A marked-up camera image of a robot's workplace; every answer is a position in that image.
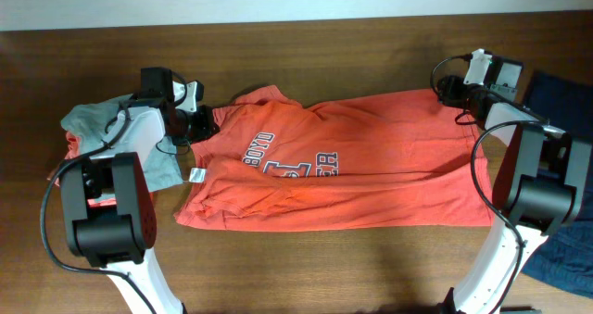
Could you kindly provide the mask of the red soccer t-shirt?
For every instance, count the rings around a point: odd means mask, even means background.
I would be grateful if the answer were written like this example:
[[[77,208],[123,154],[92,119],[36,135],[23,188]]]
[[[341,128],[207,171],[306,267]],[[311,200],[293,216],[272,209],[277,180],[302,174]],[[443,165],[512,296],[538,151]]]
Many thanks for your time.
[[[478,131],[429,90],[303,107],[275,86],[213,111],[220,131],[193,145],[205,172],[176,213],[183,226],[308,232],[488,226],[473,185]],[[477,175],[490,195],[487,161]]]

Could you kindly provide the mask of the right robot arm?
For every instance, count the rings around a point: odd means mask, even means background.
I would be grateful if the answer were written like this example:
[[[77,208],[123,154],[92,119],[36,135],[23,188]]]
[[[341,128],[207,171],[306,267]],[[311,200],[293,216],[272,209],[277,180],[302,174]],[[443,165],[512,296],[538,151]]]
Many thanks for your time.
[[[471,176],[495,215],[468,274],[436,313],[500,313],[525,262],[580,212],[592,146],[515,102],[523,63],[477,49],[461,56],[468,70],[430,80],[438,102],[461,109],[482,129],[471,152]],[[477,175],[477,152],[489,135],[507,147],[492,195]]]

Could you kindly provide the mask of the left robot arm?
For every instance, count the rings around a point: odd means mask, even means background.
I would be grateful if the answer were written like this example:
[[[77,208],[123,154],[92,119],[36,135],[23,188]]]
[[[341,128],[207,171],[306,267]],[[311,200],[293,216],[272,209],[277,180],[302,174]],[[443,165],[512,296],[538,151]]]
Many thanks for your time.
[[[171,69],[142,69],[139,91],[117,101],[96,130],[98,145],[64,161],[53,178],[70,252],[87,260],[83,273],[108,277],[133,313],[186,311],[158,265],[145,174],[153,151],[175,157],[218,132],[203,94],[201,82]]]

